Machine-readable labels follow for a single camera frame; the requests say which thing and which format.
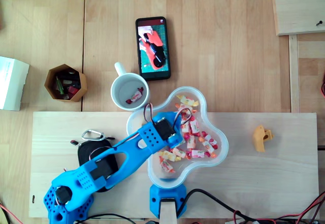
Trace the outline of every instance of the blue 3d printed part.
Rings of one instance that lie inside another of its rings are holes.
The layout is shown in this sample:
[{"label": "blue 3d printed part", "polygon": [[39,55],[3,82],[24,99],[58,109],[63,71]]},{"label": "blue 3d printed part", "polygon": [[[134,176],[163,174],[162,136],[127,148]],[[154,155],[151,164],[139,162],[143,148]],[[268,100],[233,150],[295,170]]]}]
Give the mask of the blue 3d printed part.
[{"label": "blue 3d printed part", "polygon": [[[163,199],[174,200],[176,204],[176,211],[182,205],[186,197],[186,187],[181,184],[176,188],[160,188],[156,185],[150,188],[150,211],[157,217],[160,218],[160,203]],[[177,217],[179,218],[186,210],[184,206],[182,212]]]},{"label": "blue 3d printed part", "polygon": [[[78,210],[80,211],[80,208],[84,205],[86,205],[87,208],[83,207],[82,215],[86,216],[89,209],[87,204],[89,200],[89,203],[92,203],[92,194],[94,192],[102,187],[106,189],[112,188],[134,173],[152,154],[166,146],[173,148],[178,145],[183,140],[183,137],[179,131],[181,122],[180,117],[177,118],[175,127],[173,128],[175,116],[176,112],[158,113],[153,118],[154,124],[148,122],[133,135],[120,141],[112,148],[94,157],[79,168],[73,171],[63,172],[56,177],[52,181],[52,186],[44,198],[44,204],[49,212],[50,223],[72,224]],[[142,139],[147,145],[145,148],[140,148],[138,146],[139,141]],[[110,154],[118,153],[124,153],[126,155],[126,160],[123,162],[120,169],[108,177],[99,176],[94,179],[92,172],[98,168],[99,162]],[[55,191],[62,186],[67,187],[71,191],[71,199],[65,204],[57,205],[55,203]]]},{"label": "blue 3d printed part", "polygon": [[72,224],[76,220],[86,220],[88,210],[93,204],[93,196],[79,208],[69,212],[64,205],[57,205],[55,202],[55,188],[51,187],[44,197],[44,204],[48,211],[49,223],[53,224]]}]

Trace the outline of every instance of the black cable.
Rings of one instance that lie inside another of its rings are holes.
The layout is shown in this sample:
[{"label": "black cable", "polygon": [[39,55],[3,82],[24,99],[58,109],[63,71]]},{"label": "black cable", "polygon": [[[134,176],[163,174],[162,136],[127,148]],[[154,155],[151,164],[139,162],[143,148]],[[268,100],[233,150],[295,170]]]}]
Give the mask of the black cable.
[{"label": "black cable", "polygon": [[315,211],[315,214],[314,214],[313,218],[311,218],[311,220],[310,220],[310,222],[308,224],[312,224],[314,222],[314,220],[315,220],[315,218],[317,216],[317,213],[319,212],[319,209],[322,206],[322,204],[324,203],[324,201],[325,201],[325,197],[321,200],[320,204],[318,205],[318,207],[317,207],[317,209]]},{"label": "black cable", "polygon": [[9,219],[9,215],[8,215],[8,213],[3,209],[3,208],[1,208],[1,210],[3,211],[3,213],[4,213],[4,215],[5,215],[5,218],[6,218],[6,220],[7,220],[7,223],[8,224],[11,224],[11,221],[10,221],[10,219]]},{"label": "black cable", "polygon": [[[125,216],[122,216],[122,215],[114,214],[114,213],[92,215],[92,216],[89,216],[86,220],[93,219],[93,218],[96,218],[96,217],[106,216],[106,215],[117,216],[117,217],[122,218],[122,219],[124,219],[124,220],[128,220],[129,222],[131,222],[131,223],[133,223],[133,224],[136,224],[136,223],[135,223],[134,221],[132,221],[131,219],[129,219],[129,218],[125,217]],[[85,221],[85,220],[78,220],[75,224],[80,224],[80,223],[82,223],[83,221]]]},{"label": "black cable", "polygon": [[[210,194],[209,192],[206,192],[205,190],[203,190],[203,189],[200,189],[200,188],[195,188],[195,189],[193,189],[193,190],[191,190],[187,195],[186,195],[186,197],[185,197],[185,199],[184,199],[184,201],[183,201],[183,203],[181,204],[181,206],[179,207],[179,209],[178,209],[178,211],[176,212],[176,215],[177,215],[177,217],[179,217],[179,215],[180,215],[180,213],[182,212],[182,210],[184,209],[184,207],[185,207],[185,205],[186,205],[186,202],[188,201],[188,199],[189,199],[189,197],[192,195],[192,194],[194,194],[194,193],[196,193],[196,192],[199,192],[199,193],[202,193],[202,194],[204,194],[204,195],[206,195],[206,196],[208,196],[209,198],[211,198],[211,199],[213,199],[215,202],[217,202],[219,205],[221,205],[221,206],[223,206],[224,208],[226,208],[227,210],[229,210],[229,211],[231,211],[232,213],[234,213],[236,210],[235,209],[233,209],[233,208],[231,208],[229,205],[227,205],[227,204],[225,204],[224,202],[222,202],[221,200],[219,200],[218,198],[216,198],[216,197],[214,197],[212,194]],[[323,195],[325,193],[325,191],[323,191],[304,211],[306,211],[310,206],[312,206],[313,205],[313,203],[321,196],[321,195]],[[318,211],[319,211],[319,209],[320,209],[320,207],[321,207],[321,205],[323,204],[323,202],[325,202],[325,197],[322,199],[322,201],[318,204],[318,208],[317,208],[317,210],[316,210],[316,213],[315,213],[315,215],[314,216],[316,216],[317,215],[317,213],[318,213]],[[256,220],[256,219],[254,219],[254,218],[251,218],[251,217],[249,217],[249,216],[247,216],[247,215],[244,215],[244,214],[242,214],[240,211],[237,211],[236,212],[236,215],[237,216],[240,216],[241,218],[243,218],[244,220],[245,220],[245,222],[244,222],[244,224],[246,224],[248,221],[251,221],[251,222],[254,222],[254,221],[258,221],[259,223],[269,223],[271,220]],[[290,219],[290,218],[286,218],[286,217],[279,217],[279,218],[276,218],[276,219],[273,219],[273,220],[275,220],[275,221],[277,221],[277,220],[281,220],[282,222],[277,222],[278,224],[280,224],[280,223],[283,223],[283,222],[285,222],[285,223],[292,223],[292,221],[294,222],[294,224],[295,224],[295,221],[297,221],[297,219]],[[300,220],[302,223],[304,223],[304,224],[311,224],[311,223],[307,223],[307,222],[305,222],[305,221],[303,221],[303,220]]]},{"label": "black cable", "polygon": [[[221,200],[219,200],[218,198],[214,197],[212,194],[206,192],[205,190],[203,189],[200,189],[200,188],[195,188],[193,190],[191,190],[185,197],[182,205],[179,207],[178,211],[176,212],[176,216],[179,217],[179,215],[181,214],[182,210],[184,209],[185,205],[186,205],[186,202],[188,200],[188,198],[196,193],[196,192],[199,192],[199,193],[202,193],[206,196],[208,196],[209,198],[213,199],[215,202],[217,202],[219,205],[223,206],[224,208],[226,208],[227,210],[231,211],[232,213],[235,212],[235,210],[233,208],[231,208],[229,205],[225,204],[224,202],[222,202]],[[247,215],[244,215],[240,212],[238,212],[238,214],[236,213],[237,216],[240,216],[241,218],[245,219],[245,220],[248,220],[248,221],[256,221],[256,219],[253,219]]]}]

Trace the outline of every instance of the wrapped candy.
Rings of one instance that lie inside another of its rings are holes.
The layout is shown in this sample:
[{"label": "wrapped candy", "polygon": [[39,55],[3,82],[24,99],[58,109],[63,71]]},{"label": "wrapped candy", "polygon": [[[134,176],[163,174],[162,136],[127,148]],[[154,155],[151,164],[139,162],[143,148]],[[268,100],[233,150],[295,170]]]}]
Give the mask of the wrapped candy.
[{"label": "wrapped candy", "polygon": [[165,172],[175,173],[173,167],[166,160],[161,161],[160,166]]},{"label": "wrapped candy", "polygon": [[217,141],[215,141],[209,134],[207,134],[205,131],[202,131],[202,135],[207,140],[214,149],[218,149]]},{"label": "wrapped candy", "polygon": [[207,157],[212,157],[212,158],[216,158],[217,157],[217,155],[213,152],[213,153],[209,153],[209,152],[207,152],[207,151],[205,151],[205,155],[207,156]]},{"label": "wrapped candy", "polygon": [[191,159],[191,151],[186,152],[186,159]]},{"label": "wrapped candy", "polygon": [[205,151],[204,150],[192,150],[191,155],[193,158],[204,158]]},{"label": "wrapped candy", "polygon": [[182,111],[182,114],[185,114],[185,115],[190,115],[190,114],[191,114],[190,111],[191,111],[192,113],[196,113],[196,112],[197,112],[197,110],[194,110],[193,107],[191,107],[191,106],[186,106],[186,105],[184,105],[184,104],[178,104],[178,103],[176,103],[175,106],[176,106],[176,108],[177,108],[179,111],[180,111],[180,110],[183,110],[183,109],[185,109],[185,108],[189,109],[189,110],[184,110],[184,111]]},{"label": "wrapped candy", "polygon": [[199,105],[199,102],[198,101],[194,101],[193,99],[187,97],[187,96],[184,96],[184,95],[177,95],[177,98],[180,99],[181,103],[187,105],[187,106],[198,106]]},{"label": "wrapped candy", "polygon": [[209,153],[214,152],[214,148],[212,148],[211,144],[209,144],[208,141],[204,141],[204,142],[202,142],[202,144],[205,146],[205,148],[208,150]]},{"label": "wrapped candy", "polygon": [[181,125],[182,133],[189,133],[189,122]]},{"label": "wrapped candy", "polygon": [[199,137],[200,136],[199,123],[195,119],[194,116],[191,116],[191,118],[189,120],[189,126],[190,126],[190,129],[191,129],[191,134],[194,135],[194,136]]},{"label": "wrapped candy", "polygon": [[195,142],[195,137],[193,135],[189,135],[188,140],[186,140],[186,141],[187,141],[187,148],[189,150],[195,149],[195,147],[196,147],[197,144]]},{"label": "wrapped candy", "polygon": [[138,90],[134,93],[134,95],[131,97],[131,99],[126,100],[125,102],[127,102],[128,104],[132,104],[135,101],[138,101],[143,94],[143,87],[138,88]]},{"label": "wrapped candy", "polygon": [[173,148],[173,153],[181,158],[185,158],[186,157],[186,152],[183,150],[180,150],[178,148]]},{"label": "wrapped candy", "polygon": [[158,155],[161,156],[163,159],[169,159],[172,162],[174,162],[176,160],[176,155],[173,153],[170,153],[167,150],[158,152]]}]

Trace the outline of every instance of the clear plastic bowl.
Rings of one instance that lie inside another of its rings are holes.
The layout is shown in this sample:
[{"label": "clear plastic bowl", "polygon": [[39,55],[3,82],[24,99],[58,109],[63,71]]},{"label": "clear plastic bowl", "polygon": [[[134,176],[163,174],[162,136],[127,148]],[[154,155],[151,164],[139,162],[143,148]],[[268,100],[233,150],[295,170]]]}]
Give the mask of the clear plastic bowl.
[{"label": "clear plastic bowl", "polygon": [[[179,98],[176,97],[177,95],[184,95],[190,97],[195,101],[199,101],[199,106],[194,107],[194,109],[198,110],[198,112],[194,114],[194,117],[199,123],[200,132],[205,131],[217,141],[218,149],[215,150],[217,157],[192,158],[190,160],[182,159],[179,162],[171,162],[171,165],[176,172],[167,173],[160,167],[158,154],[156,153],[152,155],[148,159],[148,174],[151,181],[158,187],[162,188],[174,188],[181,185],[184,182],[186,176],[195,168],[214,167],[219,165],[226,158],[229,149],[227,137],[221,130],[217,129],[209,121],[207,117],[207,102],[203,94],[196,88],[180,87],[175,89],[165,102],[153,108],[153,116],[155,116],[158,112],[177,111],[175,103],[181,104]],[[146,116],[149,118],[149,109],[146,111]],[[135,111],[127,120],[127,134],[133,134],[145,123],[146,121],[143,117],[143,109]],[[180,145],[179,148],[186,150],[186,143]],[[198,140],[196,149],[205,149],[202,143],[200,143]]]}]

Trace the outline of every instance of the blue robotic arm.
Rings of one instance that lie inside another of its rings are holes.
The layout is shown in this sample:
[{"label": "blue robotic arm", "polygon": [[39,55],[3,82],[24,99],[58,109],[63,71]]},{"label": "blue robotic arm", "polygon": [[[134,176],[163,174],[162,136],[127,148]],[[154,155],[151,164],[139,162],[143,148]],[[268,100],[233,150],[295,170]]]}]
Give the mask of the blue robotic arm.
[{"label": "blue robotic arm", "polygon": [[[175,112],[158,113],[153,122],[148,122],[130,137],[79,168],[55,178],[44,197],[50,224],[73,224],[76,220],[87,219],[94,192],[103,187],[111,189],[134,173],[152,154],[166,146],[177,146],[183,137],[180,134],[181,119],[175,116]],[[140,140],[146,143],[145,148],[139,147]],[[107,175],[102,170],[108,167],[103,159],[117,153],[124,153],[126,160],[117,172]]]}]

